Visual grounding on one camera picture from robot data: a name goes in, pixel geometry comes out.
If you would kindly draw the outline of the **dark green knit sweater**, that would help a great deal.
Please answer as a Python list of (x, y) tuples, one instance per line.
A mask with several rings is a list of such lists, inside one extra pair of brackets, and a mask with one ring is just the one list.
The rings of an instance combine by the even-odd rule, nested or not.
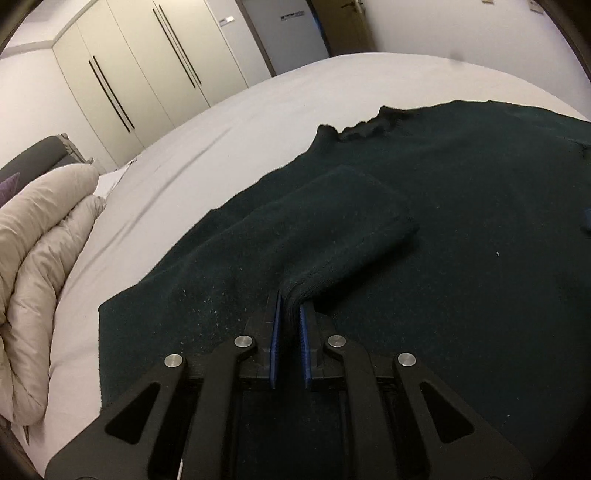
[[(409, 351), (528, 458), (590, 475), (590, 126), (498, 102), (384, 107), (211, 210), (100, 306), (110, 404), (169, 353), (203, 355), (280, 298), (270, 397), (242, 397), (288, 471), (325, 457), (344, 410), (304, 406), (301, 305), (376, 353)], [(301, 455), (311, 446), (311, 457)]]

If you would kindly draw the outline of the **white bed mattress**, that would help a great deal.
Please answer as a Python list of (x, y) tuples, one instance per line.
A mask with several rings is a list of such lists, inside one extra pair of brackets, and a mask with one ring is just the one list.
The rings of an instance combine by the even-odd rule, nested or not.
[(500, 101), (577, 117), (517, 76), (442, 57), (344, 55), (250, 87), (142, 152), (111, 191), (58, 303), (43, 419), (17, 437), (38, 471), (101, 407), (98, 308), (136, 284), (207, 212), (311, 145), (318, 126), (454, 100)]

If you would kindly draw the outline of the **beige puffy duvet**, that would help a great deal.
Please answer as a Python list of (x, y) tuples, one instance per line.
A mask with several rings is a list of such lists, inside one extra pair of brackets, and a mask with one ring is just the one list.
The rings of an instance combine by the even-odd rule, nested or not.
[(1, 208), (1, 415), (17, 426), (44, 416), (55, 310), (105, 207), (87, 164), (57, 168)]

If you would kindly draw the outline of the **purple pillow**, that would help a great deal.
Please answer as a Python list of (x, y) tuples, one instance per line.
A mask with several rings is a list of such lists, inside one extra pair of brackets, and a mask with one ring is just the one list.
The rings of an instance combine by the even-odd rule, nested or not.
[(15, 173), (0, 183), (0, 207), (10, 201), (17, 192), (20, 174)]

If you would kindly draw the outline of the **dark grey headboard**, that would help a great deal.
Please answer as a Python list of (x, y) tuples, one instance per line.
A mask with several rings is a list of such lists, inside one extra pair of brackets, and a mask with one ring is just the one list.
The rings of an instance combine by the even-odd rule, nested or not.
[(33, 144), (1, 168), (2, 182), (19, 174), (19, 187), (43, 174), (72, 163), (87, 163), (66, 134), (48, 136)]

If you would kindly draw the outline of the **brown wooden door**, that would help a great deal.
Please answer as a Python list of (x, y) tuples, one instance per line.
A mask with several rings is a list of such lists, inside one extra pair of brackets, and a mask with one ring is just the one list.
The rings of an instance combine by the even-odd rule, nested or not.
[(367, 53), (376, 50), (366, 18), (365, 2), (359, 0), (312, 0), (329, 55)]

